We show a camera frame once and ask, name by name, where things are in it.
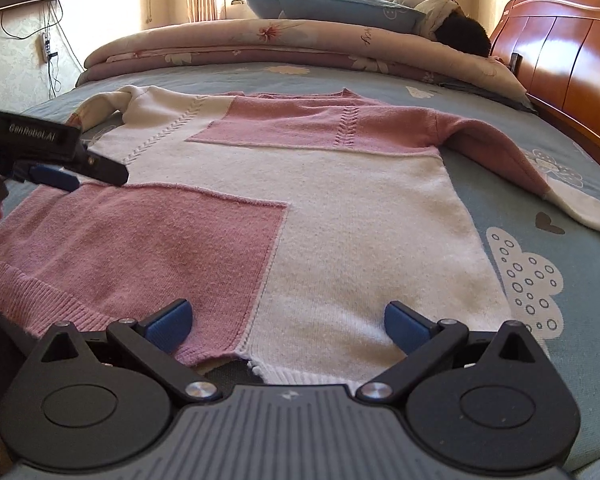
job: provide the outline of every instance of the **mattress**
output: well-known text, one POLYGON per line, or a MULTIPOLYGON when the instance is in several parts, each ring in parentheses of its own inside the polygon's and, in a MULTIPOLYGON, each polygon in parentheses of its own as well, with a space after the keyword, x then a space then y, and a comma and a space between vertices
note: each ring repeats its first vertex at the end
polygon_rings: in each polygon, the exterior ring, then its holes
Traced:
MULTIPOLYGON (((130 84, 188 94, 307 95, 347 88, 392 105, 435 108, 495 126, 543 173, 600 200, 599 165, 532 113, 457 89, 381 73, 271 63, 162 68, 83 84, 27 113, 64 121, 88 97, 130 84)), ((85 138, 97 140, 120 124, 122 115, 117 114, 86 132, 85 138)), ((512 311, 543 346, 578 402, 582 428, 567 468, 573 470, 599 459, 600 232, 458 152, 442 148, 441 153, 512 311), (513 259, 524 266, 513 268, 513 259)), ((13 211, 34 188, 12 184, 5 212, 13 211)), ((243 379, 253 377, 244 375, 243 379)))

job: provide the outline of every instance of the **black hair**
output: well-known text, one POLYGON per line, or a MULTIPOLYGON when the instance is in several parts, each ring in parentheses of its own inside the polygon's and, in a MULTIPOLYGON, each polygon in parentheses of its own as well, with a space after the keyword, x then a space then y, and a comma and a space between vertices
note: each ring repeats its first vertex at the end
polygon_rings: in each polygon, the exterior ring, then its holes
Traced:
POLYGON ((491 40, 484 27, 473 18, 452 12, 436 31, 436 39, 466 54, 489 57, 491 40))

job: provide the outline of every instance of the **silver bolt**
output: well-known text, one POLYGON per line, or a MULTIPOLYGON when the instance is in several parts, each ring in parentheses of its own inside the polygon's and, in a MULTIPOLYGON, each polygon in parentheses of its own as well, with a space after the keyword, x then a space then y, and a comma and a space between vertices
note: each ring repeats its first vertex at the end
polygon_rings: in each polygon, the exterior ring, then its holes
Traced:
POLYGON ((195 383, 187 384, 184 391, 189 397, 193 397, 194 399, 208 399, 214 396, 218 389, 214 384, 206 381, 196 381, 195 383))
POLYGON ((394 391, 384 383, 367 383, 360 386, 360 393, 367 399, 386 399, 394 391))

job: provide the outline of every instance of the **brown heart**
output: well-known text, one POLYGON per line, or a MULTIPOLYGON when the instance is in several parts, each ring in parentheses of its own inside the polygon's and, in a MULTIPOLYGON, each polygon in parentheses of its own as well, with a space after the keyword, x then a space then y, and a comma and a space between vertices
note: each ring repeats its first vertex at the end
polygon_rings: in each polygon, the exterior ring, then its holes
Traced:
POLYGON ((536 227, 542 229, 542 231, 549 231, 555 235, 564 234, 564 229, 551 223, 551 217, 547 213, 539 212, 536 215, 536 227))

